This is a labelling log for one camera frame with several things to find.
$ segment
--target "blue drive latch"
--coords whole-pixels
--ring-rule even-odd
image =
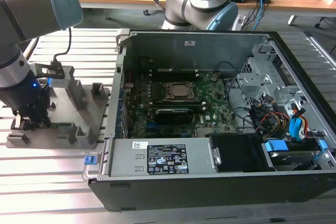
[[[325,142],[325,140],[320,140],[320,141],[319,141],[319,146],[321,147],[321,150],[322,150],[322,151],[328,149],[328,145],[327,145],[327,143]]]
[[[302,139],[299,136],[300,129],[302,126],[302,119],[301,118],[292,118],[289,123],[289,135],[297,142],[301,142]]]
[[[288,147],[285,140],[269,140],[265,143],[267,152],[287,152]]]
[[[97,165],[98,156],[85,156],[84,164],[85,165]]]

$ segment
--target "metal bracket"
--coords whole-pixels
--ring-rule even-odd
[[[117,35],[115,36],[115,41],[117,42],[117,46],[120,46],[120,42],[124,39],[127,39],[130,36],[130,30],[128,28],[122,28],[117,31]]]
[[[222,160],[221,160],[221,155],[219,154],[219,149],[216,148],[212,148],[212,157],[214,159],[214,163],[215,165],[221,165],[222,164]]]
[[[62,80],[51,78],[49,86],[52,88],[64,88],[71,98],[73,104],[78,110],[85,107],[85,103],[82,100],[83,87],[80,81],[76,81],[74,78],[75,69],[72,66],[63,66],[65,76]]]
[[[24,133],[11,133],[7,136],[7,140],[16,146],[24,146],[29,142],[29,138]]]
[[[88,128],[88,132],[84,134],[81,127],[77,127],[76,139],[83,149],[88,149],[92,144],[96,144],[97,136],[93,133],[91,127]]]
[[[65,74],[61,62],[52,61],[50,65],[33,63],[30,64],[30,69],[34,73],[34,76],[38,78],[54,78],[54,79],[64,79]]]
[[[103,83],[94,82],[91,86],[91,94],[93,99],[105,98],[106,92]]]

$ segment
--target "robot end effector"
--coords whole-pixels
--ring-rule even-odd
[[[230,0],[166,0],[162,29],[227,30],[238,15]]]
[[[81,21],[79,0],[0,0],[0,100],[29,118],[28,128],[50,127],[48,87],[37,80],[17,44]]]

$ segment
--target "warning label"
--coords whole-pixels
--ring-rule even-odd
[[[150,175],[189,173],[185,144],[148,145],[147,157]]]

